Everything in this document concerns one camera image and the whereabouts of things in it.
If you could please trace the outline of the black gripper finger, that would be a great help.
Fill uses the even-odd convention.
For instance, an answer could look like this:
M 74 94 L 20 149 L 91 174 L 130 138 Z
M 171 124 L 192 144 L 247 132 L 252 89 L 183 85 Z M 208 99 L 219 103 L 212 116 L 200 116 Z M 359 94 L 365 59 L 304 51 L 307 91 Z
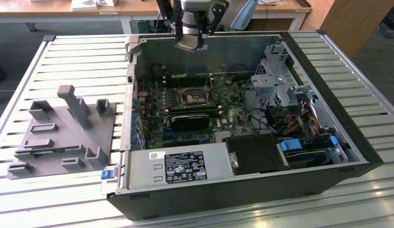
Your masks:
M 214 19 L 208 22 L 208 13 L 212 13 Z M 226 13 L 226 4 L 215 3 L 208 11 L 196 11 L 198 45 L 203 47 L 204 39 L 212 35 Z
M 156 0 L 156 4 L 164 21 L 168 21 L 170 24 L 174 26 L 175 39 L 179 46 L 183 38 L 182 3 L 179 0 Z

